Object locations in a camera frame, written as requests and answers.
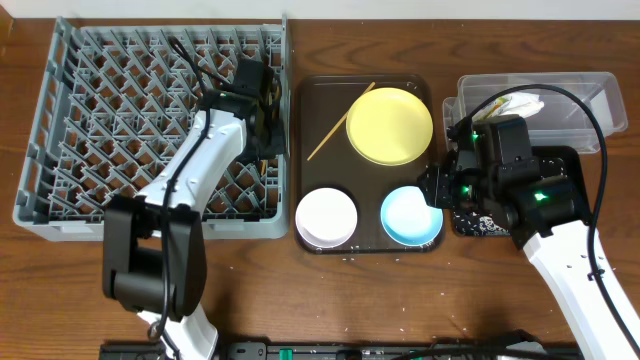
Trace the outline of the rice and nut leftovers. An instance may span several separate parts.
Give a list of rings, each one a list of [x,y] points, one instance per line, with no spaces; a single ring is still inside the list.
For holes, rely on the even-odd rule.
[[[568,165],[560,157],[543,157],[540,159],[540,167],[543,178],[568,174]],[[454,231],[460,236],[504,237],[510,235],[508,230],[498,226],[489,215],[477,211],[453,210],[451,220]]]

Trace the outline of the light blue bowl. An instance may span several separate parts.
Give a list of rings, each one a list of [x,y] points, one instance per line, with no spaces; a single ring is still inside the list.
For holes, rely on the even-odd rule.
[[[417,186],[403,186],[391,191],[380,208],[385,232],[404,246],[432,244],[444,224],[443,211],[429,206]]]

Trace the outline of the green snack wrapper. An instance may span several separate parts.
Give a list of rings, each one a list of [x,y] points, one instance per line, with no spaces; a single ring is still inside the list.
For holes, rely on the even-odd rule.
[[[481,110],[479,110],[475,116],[473,117],[474,121],[483,120],[489,117],[492,117],[496,112],[498,112],[505,104],[507,104],[511,100],[510,96],[501,96],[491,103],[487,104]]]

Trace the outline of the white paper napkin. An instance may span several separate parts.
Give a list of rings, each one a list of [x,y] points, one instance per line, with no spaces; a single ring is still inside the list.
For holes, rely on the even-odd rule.
[[[518,115],[527,118],[539,113],[543,107],[544,102],[538,94],[515,92],[497,99],[497,107],[493,110],[492,117]]]

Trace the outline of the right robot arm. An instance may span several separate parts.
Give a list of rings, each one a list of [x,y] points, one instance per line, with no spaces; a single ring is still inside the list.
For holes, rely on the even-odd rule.
[[[517,115],[464,119],[451,131],[456,149],[417,180],[426,203],[481,213],[507,230],[551,290],[585,358],[638,358],[639,316],[590,229],[580,165],[547,168],[575,152],[532,146]]]

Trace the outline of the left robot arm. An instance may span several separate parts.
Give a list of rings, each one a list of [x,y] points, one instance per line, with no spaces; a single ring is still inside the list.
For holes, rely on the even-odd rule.
[[[207,276],[203,216],[225,171],[282,154],[278,80],[268,65],[239,62],[233,81],[206,90],[171,161],[133,197],[104,211],[102,286],[149,324],[177,359],[210,359],[218,332],[200,303]]]

